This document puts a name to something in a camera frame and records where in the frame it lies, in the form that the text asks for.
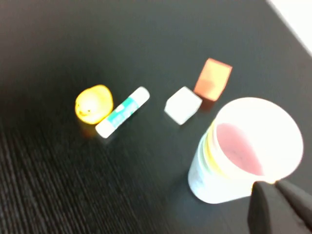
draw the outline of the orange cube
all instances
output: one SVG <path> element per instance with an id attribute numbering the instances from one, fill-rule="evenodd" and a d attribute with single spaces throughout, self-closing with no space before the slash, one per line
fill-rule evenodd
<path id="1" fill-rule="evenodd" d="M 223 92 L 232 67 L 209 58 L 198 78 L 194 93 L 208 100 L 216 101 Z"/>

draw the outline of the yellow rubber duck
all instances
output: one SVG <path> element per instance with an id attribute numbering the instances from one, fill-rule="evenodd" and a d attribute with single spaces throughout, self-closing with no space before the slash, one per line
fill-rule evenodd
<path id="1" fill-rule="evenodd" d="M 75 112 L 88 124 L 101 122 L 113 110 L 113 96 L 104 85 L 99 84 L 82 91 L 76 98 Z"/>

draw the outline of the black table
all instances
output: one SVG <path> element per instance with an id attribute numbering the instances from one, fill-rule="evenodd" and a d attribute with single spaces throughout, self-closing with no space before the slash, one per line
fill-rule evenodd
<path id="1" fill-rule="evenodd" d="M 209 57 L 233 66 L 228 85 L 179 127 L 165 101 L 192 89 Z M 311 57 L 265 1 L 2 2 L 0 232 L 248 233 L 248 198 L 210 205 L 190 191 L 197 144 L 230 100 L 271 100 L 302 131 L 289 180 L 312 193 L 311 77 Z M 107 141 L 74 112 L 96 84 L 115 106 L 139 86 L 151 93 Z"/>

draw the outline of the white cup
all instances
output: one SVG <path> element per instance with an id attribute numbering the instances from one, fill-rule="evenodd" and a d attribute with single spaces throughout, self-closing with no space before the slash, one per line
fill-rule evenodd
<path id="1" fill-rule="evenodd" d="M 229 159 L 231 151 L 226 149 L 224 139 L 228 147 L 237 144 L 237 137 L 231 138 L 231 129 L 225 128 L 229 126 L 248 143 L 261 171 L 255 172 L 256 167 L 251 168 L 252 163 L 244 162 L 244 157 L 241 162 Z M 264 99 L 236 99 L 219 111 L 201 139 L 189 171 L 189 185 L 199 199 L 208 203 L 238 199 L 251 194 L 255 181 L 274 183 L 290 175 L 302 155 L 302 135 L 287 112 Z"/>

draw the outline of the white cube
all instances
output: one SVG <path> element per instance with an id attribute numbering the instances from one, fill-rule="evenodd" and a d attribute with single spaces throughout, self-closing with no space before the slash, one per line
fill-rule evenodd
<path id="1" fill-rule="evenodd" d="M 167 100 L 165 112 L 182 125 L 197 112 L 201 103 L 200 97 L 187 87 L 183 87 Z"/>

